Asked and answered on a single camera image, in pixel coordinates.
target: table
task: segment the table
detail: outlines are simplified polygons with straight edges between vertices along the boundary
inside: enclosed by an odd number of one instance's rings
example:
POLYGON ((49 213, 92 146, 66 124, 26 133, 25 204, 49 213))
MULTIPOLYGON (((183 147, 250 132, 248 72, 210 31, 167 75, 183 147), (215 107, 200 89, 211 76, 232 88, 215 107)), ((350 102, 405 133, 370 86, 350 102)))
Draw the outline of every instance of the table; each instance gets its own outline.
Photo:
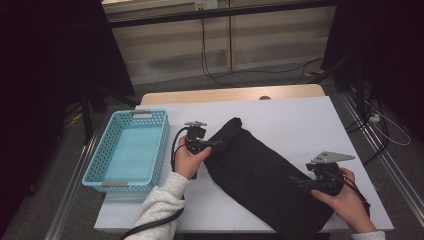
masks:
MULTIPOLYGON (((138 108, 167 109, 171 131, 165 161, 170 156, 173 136, 184 122, 208 119, 207 139, 234 114, 242 119, 243 128, 310 177, 314 176, 306 170, 305 164, 321 151, 354 155, 355 160, 339 165, 355 172, 358 187, 372 205, 371 217, 376 227, 393 229, 330 99, 318 85, 152 93, 143 98, 138 108), (261 96, 273 100, 258 101, 261 96)), ((159 185, 169 171, 169 164, 164 164, 159 185)), ((108 193, 95 228, 108 232, 131 228, 146 196, 143 193, 108 193)), ((185 196, 186 209, 178 220, 177 232, 274 232, 217 187, 204 165, 185 196)), ((346 224, 333 215, 322 232, 347 229, 346 224)))

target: white cable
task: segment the white cable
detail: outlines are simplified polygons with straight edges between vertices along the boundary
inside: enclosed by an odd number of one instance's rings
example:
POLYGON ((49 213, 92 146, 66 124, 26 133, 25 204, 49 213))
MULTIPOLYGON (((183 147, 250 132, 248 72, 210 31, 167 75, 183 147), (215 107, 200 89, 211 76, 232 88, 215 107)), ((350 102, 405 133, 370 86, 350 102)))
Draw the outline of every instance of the white cable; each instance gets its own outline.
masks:
POLYGON ((400 146, 406 146, 409 145, 411 143, 411 138, 409 137, 409 135, 401 128, 399 127, 396 123, 394 123, 392 120, 390 120, 388 117, 384 116, 383 114, 381 114, 379 111, 377 111, 370 103, 368 103, 367 101, 365 101, 366 104, 368 104, 372 110, 374 110, 376 113, 378 113, 380 116, 382 116, 384 119, 386 119, 387 121, 389 121, 391 124, 393 124, 395 127, 397 127, 403 134, 405 134, 405 136, 408 138, 408 142, 407 143, 399 143, 394 141, 393 139, 391 139, 390 137, 386 136, 378 127, 377 124, 375 124, 374 122, 374 127, 377 129, 377 131, 380 132, 381 135, 383 135, 385 138, 387 138, 389 141, 391 141, 392 143, 395 143, 397 145, 400 146))

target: wall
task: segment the wall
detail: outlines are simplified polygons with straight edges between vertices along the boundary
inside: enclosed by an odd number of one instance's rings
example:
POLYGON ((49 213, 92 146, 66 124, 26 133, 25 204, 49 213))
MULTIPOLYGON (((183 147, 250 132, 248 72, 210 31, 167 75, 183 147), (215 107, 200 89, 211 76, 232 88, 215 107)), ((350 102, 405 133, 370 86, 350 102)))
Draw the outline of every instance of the wall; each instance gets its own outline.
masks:
MULTIPOLYGON (((194 1, 106 0, 108 19, 194 10, 194 1)), ((219 7, 283 1, 221 0, 219 7)), ((205 20, 209 72, 308 61, 324 55, 334 7, 205 20)), ((200 20, 113 29, 133 85, 202 75, 200 20)))

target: metal bracket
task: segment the metal bracket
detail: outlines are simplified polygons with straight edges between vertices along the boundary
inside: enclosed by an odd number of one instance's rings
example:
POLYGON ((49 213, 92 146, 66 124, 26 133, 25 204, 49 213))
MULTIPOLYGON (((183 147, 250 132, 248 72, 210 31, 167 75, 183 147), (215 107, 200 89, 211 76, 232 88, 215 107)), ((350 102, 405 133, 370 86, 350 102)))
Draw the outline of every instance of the metal bracket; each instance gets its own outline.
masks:
POLYGON ((311 160, 311 163, 328 164, 355 159, 353 155, 323 151, 311 160))
POLYGON ((199 122, 199 121, 186 122, 186 123, 184 123, 184 125, 186 125, 186 126, 196 126, 196 127, 207 126, 206 123, 202 123, 202 122, 199 122))

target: fingers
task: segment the fingers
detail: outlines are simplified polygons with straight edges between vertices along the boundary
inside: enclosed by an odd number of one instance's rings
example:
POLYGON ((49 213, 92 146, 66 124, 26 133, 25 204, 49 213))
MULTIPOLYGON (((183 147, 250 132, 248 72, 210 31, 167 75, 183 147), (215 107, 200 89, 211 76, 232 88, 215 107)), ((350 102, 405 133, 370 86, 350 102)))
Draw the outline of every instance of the fingers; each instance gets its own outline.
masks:
POLYGON ((182 136, 180 140, 178 141, 178 146, 184 145, 186 139, 187 139, 187 135, 182 136))
POLYGON ((197 156, 202 159, 202 161, 207 158, 212 152, 212 148, 211 147, 207 147, 205 148, 203 151, 201 151, 200 153, 197 154, 197 156))
POLYGON ((340 171, 342 171, 343 172, 343 174, 347 177, 347 178, 349 178, 350 180, 352 180, 353 182, 355 182, 355 174, 352 172, 352 171, 350 171, 349 169, 347 169, 347 168, 343 168, 343 167, 341 167, 340 168, 340 171))
POLYGON ((316 199, 318 199, 319 201, 327 204, 328 206, 332 207, 333 205, 333 196, 330 196, 328 194, 325 194, 323 192, 320 192, 318 190, 312 190, 311 191, 312 196, 314 196, 316 199))

